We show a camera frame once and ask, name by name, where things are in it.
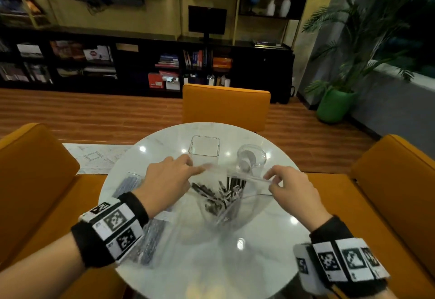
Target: white rug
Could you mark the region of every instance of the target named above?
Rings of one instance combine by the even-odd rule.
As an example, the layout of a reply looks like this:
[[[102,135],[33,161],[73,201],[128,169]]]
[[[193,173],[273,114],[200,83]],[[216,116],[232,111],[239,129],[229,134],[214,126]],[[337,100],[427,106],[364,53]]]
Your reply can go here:
[[[77,174],[108,174],[131,145],[92,145],[63,143],[80,164]]]

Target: chair backrest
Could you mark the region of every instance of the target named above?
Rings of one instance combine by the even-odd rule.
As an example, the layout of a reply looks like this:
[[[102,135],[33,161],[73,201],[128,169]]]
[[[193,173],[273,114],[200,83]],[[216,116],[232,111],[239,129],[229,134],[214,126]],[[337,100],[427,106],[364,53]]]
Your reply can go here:
[[[435,161],[387,135],[352,166],[351,177],[435,276]]]
[[[66,191],[78,162],[42,124],[0,140],[0,269]]]
[[[186,84],[183,123],[214,122],[263,131],[271,94],[252,89]]]

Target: red box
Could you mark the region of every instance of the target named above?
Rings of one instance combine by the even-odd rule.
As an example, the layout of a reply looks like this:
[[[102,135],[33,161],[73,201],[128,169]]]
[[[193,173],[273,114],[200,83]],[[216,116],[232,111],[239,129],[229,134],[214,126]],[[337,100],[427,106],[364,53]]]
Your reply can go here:
[[[148,74],[150,88],[164,88],[163,78],[160,74]]]

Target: wristband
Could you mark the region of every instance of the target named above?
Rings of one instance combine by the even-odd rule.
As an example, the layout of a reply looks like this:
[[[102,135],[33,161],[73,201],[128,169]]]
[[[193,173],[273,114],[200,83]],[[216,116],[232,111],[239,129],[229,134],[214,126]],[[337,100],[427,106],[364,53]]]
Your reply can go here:
[[[389,276],[388,272],[338,216],[314,230],[310,238],[313,246],[307,252],[327,288],[336,285],[349,298],[374,296],[387,288],[384,278]]]
[[[131,192],[92,208],[71,232],[86,267],[120,263],[142,238],[148,214]]]

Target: hand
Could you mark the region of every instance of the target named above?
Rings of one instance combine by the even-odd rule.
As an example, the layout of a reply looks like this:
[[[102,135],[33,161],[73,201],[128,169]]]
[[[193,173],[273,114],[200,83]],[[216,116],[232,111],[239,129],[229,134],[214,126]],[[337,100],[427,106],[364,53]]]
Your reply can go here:
[[[275,165],[266,172],[264,178],[272,180],[269,190],[275,200],[287,212],[298,219],[310,232],[313,232],[332,215],[320,201],[320,196],[305,173],[291,166]]]
[[[190,188],[188,178],[205,169],[193,167],[189,155],[177,159],[166,157],[160,163],[150,164],[144,183],[133,193],[140,200],[150,219],[175,204]]]

